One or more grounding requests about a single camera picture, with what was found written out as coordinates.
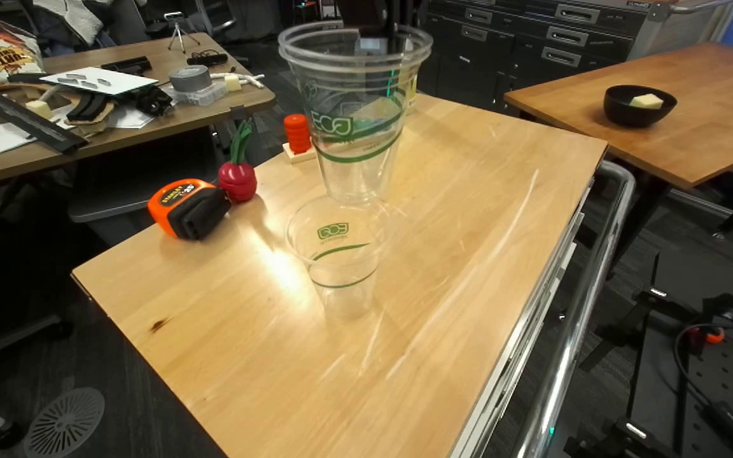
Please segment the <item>clear cup green stripe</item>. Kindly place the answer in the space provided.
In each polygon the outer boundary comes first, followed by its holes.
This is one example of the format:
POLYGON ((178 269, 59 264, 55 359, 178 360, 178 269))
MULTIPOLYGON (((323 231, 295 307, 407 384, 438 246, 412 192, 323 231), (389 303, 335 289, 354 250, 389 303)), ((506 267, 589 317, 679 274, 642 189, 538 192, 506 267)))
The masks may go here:
POLYGON ((432 35, 409 24, 366 32, 315 21, 284 28, 278 51, 297 83, 329 196, 379 201, 432 35))

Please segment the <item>clear cup green logo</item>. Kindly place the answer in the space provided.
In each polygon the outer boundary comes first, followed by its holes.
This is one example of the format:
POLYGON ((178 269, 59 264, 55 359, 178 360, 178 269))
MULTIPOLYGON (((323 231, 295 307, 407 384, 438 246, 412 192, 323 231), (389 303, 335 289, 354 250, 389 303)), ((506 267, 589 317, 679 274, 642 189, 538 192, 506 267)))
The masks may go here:
POLYGON ((287 223, 287 243, 334 317, 360 317, 374 307, 384 239, 379 206, 352 206, 329 196, 304 203, 287 223))

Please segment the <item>red toy cherry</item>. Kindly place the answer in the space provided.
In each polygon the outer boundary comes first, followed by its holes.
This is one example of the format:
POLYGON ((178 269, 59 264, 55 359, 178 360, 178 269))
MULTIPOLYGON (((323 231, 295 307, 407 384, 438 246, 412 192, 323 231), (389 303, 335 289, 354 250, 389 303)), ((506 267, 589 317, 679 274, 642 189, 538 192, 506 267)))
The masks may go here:
POLYGON ((241 119, 231 135, 228 159, 218 168, 218 189, 231 203, 251 201, 256 192, 254 164, 248 159, 251 121, 241 119))

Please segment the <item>orange black tape measure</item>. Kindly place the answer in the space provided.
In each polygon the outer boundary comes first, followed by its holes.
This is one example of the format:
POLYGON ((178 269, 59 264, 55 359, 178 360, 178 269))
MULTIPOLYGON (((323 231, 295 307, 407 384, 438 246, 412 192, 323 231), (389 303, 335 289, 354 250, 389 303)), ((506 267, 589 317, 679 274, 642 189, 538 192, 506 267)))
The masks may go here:
POLYGON ((167 236, 197 242, 216 228, 231 203, 208 181, 178 177, 160 186, 144 208, 167 236))

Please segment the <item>dark drawer cabinet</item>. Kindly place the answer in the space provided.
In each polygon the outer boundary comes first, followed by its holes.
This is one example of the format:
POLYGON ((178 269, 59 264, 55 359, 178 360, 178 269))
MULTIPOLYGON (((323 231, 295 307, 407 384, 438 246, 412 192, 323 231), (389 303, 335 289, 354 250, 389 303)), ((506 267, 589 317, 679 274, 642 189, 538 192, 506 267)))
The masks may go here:
POLYGON ((508 112, 505 94, 715 40, 733 0, 422 0, 421 88, 508 112))

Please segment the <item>grey tape roll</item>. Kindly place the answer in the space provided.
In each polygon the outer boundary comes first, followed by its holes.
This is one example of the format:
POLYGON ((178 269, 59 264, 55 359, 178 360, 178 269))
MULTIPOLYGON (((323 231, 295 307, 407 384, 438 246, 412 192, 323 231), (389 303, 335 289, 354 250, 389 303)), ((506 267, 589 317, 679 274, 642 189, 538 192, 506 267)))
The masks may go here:
POLYGON ((180 65, 171 73, 171 87, 176 91, 200 91, 211 87, 211 73, 207 65, 180 65))

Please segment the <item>black bowl with food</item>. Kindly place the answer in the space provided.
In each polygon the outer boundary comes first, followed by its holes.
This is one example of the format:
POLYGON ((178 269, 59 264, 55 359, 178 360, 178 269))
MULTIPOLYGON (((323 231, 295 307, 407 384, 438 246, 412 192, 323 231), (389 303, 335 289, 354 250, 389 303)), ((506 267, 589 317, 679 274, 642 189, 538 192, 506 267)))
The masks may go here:
POLYGON ((604 94, 604 112, 623 126, 650 126, 676 107, 676 96, 655 87, 617 83, 604 94))

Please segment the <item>white printed paper sheet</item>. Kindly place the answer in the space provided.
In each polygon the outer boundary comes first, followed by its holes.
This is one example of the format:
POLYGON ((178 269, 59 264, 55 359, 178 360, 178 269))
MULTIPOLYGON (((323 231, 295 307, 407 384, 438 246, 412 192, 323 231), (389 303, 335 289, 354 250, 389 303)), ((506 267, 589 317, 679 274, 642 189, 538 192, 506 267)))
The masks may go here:
POLYGON ((137 75, 137 73, 124 73, 124 72, 113 72, 113 69, 99 69, 99 65, 82 65, 82 69, 69 69, 59 73, 45 73, 49 83, 69 87, 69 88, 82 88, 82 91, 94 91, 94 94, 128 94, 132 88, 150 87, 150 75, 137 75))

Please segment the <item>light wooden side table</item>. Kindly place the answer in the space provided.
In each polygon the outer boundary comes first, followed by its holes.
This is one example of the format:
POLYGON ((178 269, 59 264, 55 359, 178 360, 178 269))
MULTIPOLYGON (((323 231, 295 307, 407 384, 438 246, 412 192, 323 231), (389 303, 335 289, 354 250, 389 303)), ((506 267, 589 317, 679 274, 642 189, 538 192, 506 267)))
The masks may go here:
POLYGON ((699 42, 506 94, 538 119, 600 138, 679 189, 733 168, 733 47, 699 42))

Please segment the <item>black flat bar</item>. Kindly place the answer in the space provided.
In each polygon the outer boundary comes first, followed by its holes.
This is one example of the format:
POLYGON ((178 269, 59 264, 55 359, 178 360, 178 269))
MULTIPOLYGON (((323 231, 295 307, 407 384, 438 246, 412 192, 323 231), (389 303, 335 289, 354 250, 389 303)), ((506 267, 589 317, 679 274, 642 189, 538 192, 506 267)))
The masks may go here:
POLYGON ((50 150, 64 152, 64 155, 71 155, 87 145, 85 138, 43 119, 40 115, 15 105, 7 96, 0 96, 0 117, 22 126, 27 135, 33 135, 43 145, 49 145, 50 150))

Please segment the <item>snack bag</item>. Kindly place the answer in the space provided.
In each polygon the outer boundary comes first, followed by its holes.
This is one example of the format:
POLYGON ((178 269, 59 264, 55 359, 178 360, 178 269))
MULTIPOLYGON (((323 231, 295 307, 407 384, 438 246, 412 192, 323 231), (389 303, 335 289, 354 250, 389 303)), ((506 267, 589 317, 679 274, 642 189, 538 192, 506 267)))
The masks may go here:
POLYGON ((40 73, 43 58, 33 32, 0 21, 0 82, 13 73, 40 73))

